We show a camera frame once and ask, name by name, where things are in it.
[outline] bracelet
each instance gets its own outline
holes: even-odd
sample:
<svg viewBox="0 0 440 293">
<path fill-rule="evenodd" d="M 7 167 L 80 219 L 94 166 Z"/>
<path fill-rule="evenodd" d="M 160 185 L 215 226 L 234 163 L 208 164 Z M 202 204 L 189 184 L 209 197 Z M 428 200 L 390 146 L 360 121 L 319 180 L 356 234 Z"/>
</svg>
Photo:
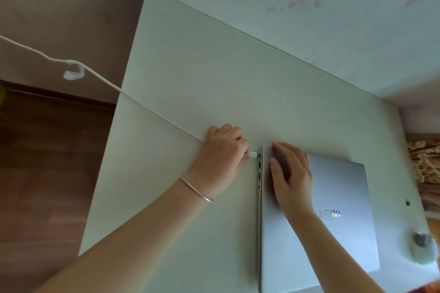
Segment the bracelet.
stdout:
<svg viewBox="0 0 440 293">
<path fill-rule="evenodd" d="M 192 185 L 189 184 L 189 182 L 184 179 L 184 176 L 182 175 L 181 177 L 179 177 L 179 179 L 181 179 L 192 191 L 194 191 L 197 195 L 199 195 L 200 197 L 202 197 L 204 200 L 212 202 L 214 199 L 209 199 L 207 197 L 205 197 L 204 195 L 202 195 L 199 191 L 197 191 L 197 189 L 195 187 L 193 187 Z"/>
</svg>

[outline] forearm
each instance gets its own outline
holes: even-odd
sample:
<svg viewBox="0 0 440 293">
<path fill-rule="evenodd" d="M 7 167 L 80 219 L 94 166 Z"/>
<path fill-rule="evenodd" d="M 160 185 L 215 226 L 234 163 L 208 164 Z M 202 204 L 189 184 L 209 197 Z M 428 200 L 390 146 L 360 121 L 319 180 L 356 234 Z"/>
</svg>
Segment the forearm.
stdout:
<svg viewBox="0 0 440 293">
<path fill-rule="evenodd" d="M 37 292 L 139 292 L 168 247 L 207 204 L 177 180 Z"/>
<path fill-rule="evenodd" d="M 384 293 L 316 215 L 289 222 L 325 293 Z"/>
</svg>

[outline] silver laptop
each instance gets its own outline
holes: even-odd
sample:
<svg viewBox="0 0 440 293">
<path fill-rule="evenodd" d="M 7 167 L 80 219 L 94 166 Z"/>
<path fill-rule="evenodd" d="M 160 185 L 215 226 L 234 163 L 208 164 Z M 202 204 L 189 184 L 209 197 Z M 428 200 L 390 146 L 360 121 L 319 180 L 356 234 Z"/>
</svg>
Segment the silver laptop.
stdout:
<svg viewBox="0 0 440 293">
<path fill-rule="evenodd" d="M 271 146 L 261 147 L 258 177 L 260 292 L 287 293 L 319 285 L 319 282 L 276 201 L 269 167 L 271 157 L 278 159 L 285 174 L 289 172 L 282 155 Z M 316 213 L 366 272 L 378 270 L 379 257 L 364 165 L 314 155 L 308 158 Z"/>
</svg>

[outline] desk surface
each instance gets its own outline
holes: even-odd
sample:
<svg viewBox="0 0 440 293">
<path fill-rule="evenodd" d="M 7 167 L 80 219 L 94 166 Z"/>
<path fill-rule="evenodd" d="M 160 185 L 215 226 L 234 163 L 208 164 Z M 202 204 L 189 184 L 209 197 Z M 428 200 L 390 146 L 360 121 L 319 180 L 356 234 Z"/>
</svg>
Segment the desk surface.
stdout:
<svg viewBox="0 0 440 293">
<path fill-rule="evenodd" d="M 393 105 L 175 0 L 144 1 L 123 89 L 198 136 L 229 122 L 254 151 L 285 140 L 365 164 L 381 263 L 372 277 L 398 293 L 439 277 L 436 264 L 410 257 L 410 232 L 427 224 Z M 185 173 L 199 146 L 120 96 L 80 253 Z M 255 269 L 250 160 L 167 252 L 148 291 L 256 293 Z"/>
</svg>

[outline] mouse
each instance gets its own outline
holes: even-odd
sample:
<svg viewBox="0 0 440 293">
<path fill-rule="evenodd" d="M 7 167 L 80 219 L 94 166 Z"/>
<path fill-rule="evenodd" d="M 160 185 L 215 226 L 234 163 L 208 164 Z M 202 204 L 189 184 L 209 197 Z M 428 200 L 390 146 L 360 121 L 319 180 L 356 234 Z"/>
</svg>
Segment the mouse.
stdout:
<svg viewBox="0 0 440 293">
<path fill-rule="evenodd" d="M 414 260 L 419 264 L 430 264 L 439 256 L 437 243 L 429 233 L 414 233 L 410 248 Z"/>
</svg>

